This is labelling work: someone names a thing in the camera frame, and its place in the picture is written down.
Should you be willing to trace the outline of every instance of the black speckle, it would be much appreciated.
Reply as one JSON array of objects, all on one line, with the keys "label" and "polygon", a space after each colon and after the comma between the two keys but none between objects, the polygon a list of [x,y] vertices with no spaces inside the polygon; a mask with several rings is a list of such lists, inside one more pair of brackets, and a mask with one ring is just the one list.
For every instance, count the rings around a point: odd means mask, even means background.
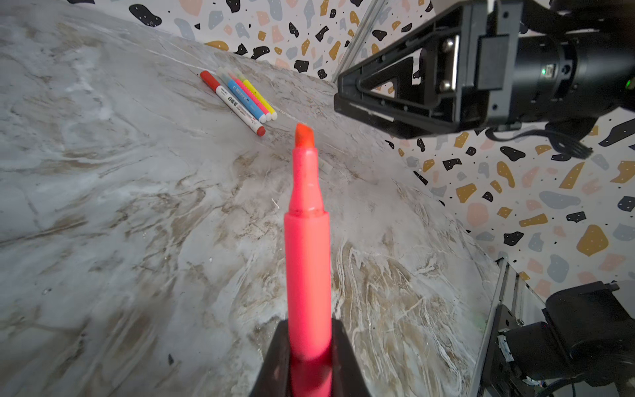
[{"label": "black speckle", "polygon": [[295,37],[300,35],[298,28],[296,28],[291,22],[289,22],[289,33],[293,34]]},{"label": "black speckle", "polygon": [[251,59],[258,59],[261,56],[268,53],[269,53],[269,47],[267,46],[256,47],[253,49],[253,55],[251,56]]},{"label": "black speckle", "polygon": [[238,50],[237,50],[234,54],[236,54],[236,55],[245,55],[245,54],[247,54],[247,49],[246,49],[246,48],[245,48],[245,46],[243,46],[243,44],[241,43],[241,44],[238,46]]},{"label": "black speckle", "polygon": [[581,220],[585,220],[586,218],[587,218],[587,215],[584,213],[584,211],[570,213],[569,215],[566,216],[567,220],[571,220],[575,223],[578,223]]},{"label": "black speckle", "polygon": [[611,128],[611,132],[606,139],[599,143],[600,146],[611,146],[624,138],[630,137],[635,133],[635,119],[628,120],[625,123],[618,124]]},{"label": "black speckle", "polygon": [[507,245],[514,246],[523,238],[525,234],[523,232],[513,232],[513,233],[505,233],[503,234],[503,238],[505,239],[504,243]]},{"label": "black speckle", "polygon": [[307,70],[309,70],[309,61],[307,61],[307,60],[299,60],[298,59],[298,60],[295,61],[295,64],[293,64],[293,67],[299,73],[306,72]]},{"label": "black speckle", "polygon": [[633,208],[635,208],[635,197],[630,197],[630,196],[622,197],[620,202],[617,203],[617,208],[627,212],[633,211]]},{"label": "black speckle", "polygon": [[463,163],[461,163],[461,159],[451,159],[451,160],[443,161],[443,166],[445,167],[447,171],[450,171],[455,165],[462,165],[462,164]]},{"label": "black speckle", "polygon": [[517,151],[513,147],[502,146],[500,151],[507,156],[511,161],[516,161],[526,156],[525,152]]},{"label": "black speckle", "polygon": [[232,10],[232,13],[237,13],[240,11],[240,0],[225,0],[229,9]]},{"label": "black speckle", "polygon": [[136,19],[140,20],[146,26],[157,27],[161,25],[161,22],[163,22],[142,4],[132,4],[128,7],[128,10],[135,16]]},{"label": "black speckle", "polygon": [[377,37],[379,41],[383,40],[387,34],[388,33],[384,32],[383,30],[379,30],[379,29],[373,30],[373,36]]},{"label": "black speckle", "polygon": [[571,159],[571,156],[569,154],[554,154],[553,156],[551,156],[551,159],[553,161],[568,161]]},{"label": "black speckle", "polygon": [[416,172],[416,171],[413,171],[413,172],[415,173],[417,178],[419,178],[419,180],[424,183],[424,185],[428,184],[428,181],[425,178],[423,178],[423,176],[421,176],[421,174],[419,174],[419,172]]},{"label": "black speckle", "polygon": [[326,33],[326,31],[328,31],[328,26],[324,26],[322,29],[320,29],[320,31],[316,34],[316,39],[321,42],[322,39],[324,38],[324,33]]}]

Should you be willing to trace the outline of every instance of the black cable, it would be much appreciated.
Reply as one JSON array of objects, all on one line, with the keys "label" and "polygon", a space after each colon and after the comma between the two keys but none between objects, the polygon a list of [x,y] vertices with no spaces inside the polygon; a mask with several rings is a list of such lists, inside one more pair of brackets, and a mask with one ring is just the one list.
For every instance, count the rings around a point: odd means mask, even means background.
[{"label": "black cable", "polygon": [[593,149],[591,149],[590,147],[586,147],[585,145],[580,143],[579,140],[571,138],[569,135],[563,134],[558,131],[530,130],[520,133],[515,137],[503,139],[496,137],[496,135],[494,135],[494,131],[491,128],[485,130],[485,136],[496,142],[508,142],[510,140],[527,137],[530,135],[548,138],[549,143],[551,143],[551,146],[554,148],[555,151],[563,154],[568,154],[571,157],[585,159],[588,158],[591,153],[593,153]]},{"label": "black cable", "polygon": [[556,390],[559,390],[567,385],[573,385],[576,382],[578,382],[577,378],[558,379],[556,382],[553,382],[552,384],[541,390],[538,394],[536,394],[536,397],[547,397],[550,394],[554,393]]}]

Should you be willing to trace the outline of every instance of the red marker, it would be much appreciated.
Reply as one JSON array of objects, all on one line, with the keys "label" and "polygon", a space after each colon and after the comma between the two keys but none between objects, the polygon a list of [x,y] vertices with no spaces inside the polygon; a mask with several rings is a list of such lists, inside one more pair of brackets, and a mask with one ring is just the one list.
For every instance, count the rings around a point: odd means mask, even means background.
[{"label": "red marker", "polygon": [[295,129],[293,192],[284,216],[293,395],[331,393],[331,241],[313,130]]}]

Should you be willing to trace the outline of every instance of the white marble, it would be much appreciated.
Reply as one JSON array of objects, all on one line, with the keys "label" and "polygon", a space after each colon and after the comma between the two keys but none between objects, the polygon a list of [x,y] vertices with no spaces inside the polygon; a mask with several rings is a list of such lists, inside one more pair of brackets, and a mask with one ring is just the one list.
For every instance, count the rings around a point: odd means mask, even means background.
[{"label": "white marble", "polygon": [[[286,316],[297,121],[369,388],[467,393],[498,267],[332,84],[61,1],[0,14],[1,396],[246,395]],[[278,109],[264,138],[197,76],[219,65]]]}]

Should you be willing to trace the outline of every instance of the terrazzo wallpaper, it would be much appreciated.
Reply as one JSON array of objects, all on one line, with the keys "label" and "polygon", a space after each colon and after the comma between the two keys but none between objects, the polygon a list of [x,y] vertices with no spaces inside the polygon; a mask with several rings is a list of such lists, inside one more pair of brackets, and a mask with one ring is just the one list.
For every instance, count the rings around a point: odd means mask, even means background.
[{"label": "terrazzo wallpaper", "polygon": [[586,160],[555,152],[546,138],[498,143],[481,131],[384,144],[546,299],[635,279],[635,114],[613,111],[582,141],[594,151]]},{"label": "terrazzo wallpaper", "polygon": [[331,75],[370,0],[67,0],[321,79]]}]

